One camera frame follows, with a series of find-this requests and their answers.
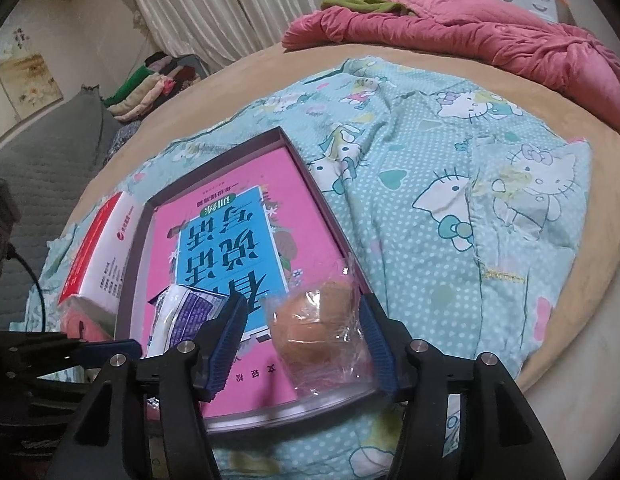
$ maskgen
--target green label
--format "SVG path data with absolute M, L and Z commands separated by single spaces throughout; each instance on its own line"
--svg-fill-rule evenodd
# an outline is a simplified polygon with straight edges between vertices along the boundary
M 218 200 L 215 200 L 214 202 L 211 202 L 207 206 L 205 206 L 205 208 L 203 208 L 199 213 L 199 216 L 207 216 L 210 213 L 215 212 L 217 209 L 221 209 L 222 207 L 227 206 L 229 203 L 232 203 L 235 198 L 236 195 L 234 193 L 230 193 L 225 197 L 219 198 Z

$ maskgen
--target metal bolt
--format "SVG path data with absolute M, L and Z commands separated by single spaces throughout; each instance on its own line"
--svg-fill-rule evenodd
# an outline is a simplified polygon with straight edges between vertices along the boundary
M 121 366 L 125 362 L 126 362 L 126 356 L 123 354 L 114 354 L 110 358 L 110 364 L 112 366 Z
M 430 345 L 426 343 L 423 339 L 413 339 L 410 343 L 410 348 L 412 348 L 415 352 L 421 353 L 425 352 L 430 348 Z
M 194 350 L 194 342 L 190 340 L 181 341 L 177 345 L 177 350 L 181 352 L 182 354 L 188 354 Z
M 491 354 L 490 352 L 484 352 L 481 354 L 481 361 L 488 366 L 494 366 L 499 362 L 497 356 L 495 354 Z

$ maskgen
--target green cloth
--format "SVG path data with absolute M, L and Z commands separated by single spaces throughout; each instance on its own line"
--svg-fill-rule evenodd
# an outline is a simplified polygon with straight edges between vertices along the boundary
M 121 85 L 116 92 L 114 92 L 114 95 L 112 97 L 108 97 L 103 104 L 107 108 L 108 106 L 116 105 L 122 102 L 123 99 L 128 97 L 130 92 L 138 87 L 146 77 L 153 73 L 154 72 L 145 65 L 141 65 L 128 79 L 126 79 L 126 82 L 123 83 L 123 85 Z
M 408 9 L 404 4 L 391 2 L 390 0 L 321 0 L 322 9 L 333 6 L 346 7 L 355 12 L 408 13 Z

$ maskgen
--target red and white box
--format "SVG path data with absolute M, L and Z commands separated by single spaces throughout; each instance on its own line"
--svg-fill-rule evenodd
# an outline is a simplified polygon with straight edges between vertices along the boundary
M 114 336 L 126 263 L 142 209 L 142 204 L 120 191 L 97 211 L 59 296 L 62 330 L 68 335 L 103 339 L 98 334 L 101 328 L 104 335 Z M 95 334 L 82 333 L 82 327 Z

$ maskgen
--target pink blanket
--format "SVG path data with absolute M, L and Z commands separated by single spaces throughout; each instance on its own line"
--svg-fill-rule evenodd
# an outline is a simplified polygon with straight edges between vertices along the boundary
M 394 1 L 416 16 L 330 7 L 295 20 L 282 44 L 382 43 L 479 59 L 560 92 L 620 130 L 620 61 L 588 31 L 500 0 Z

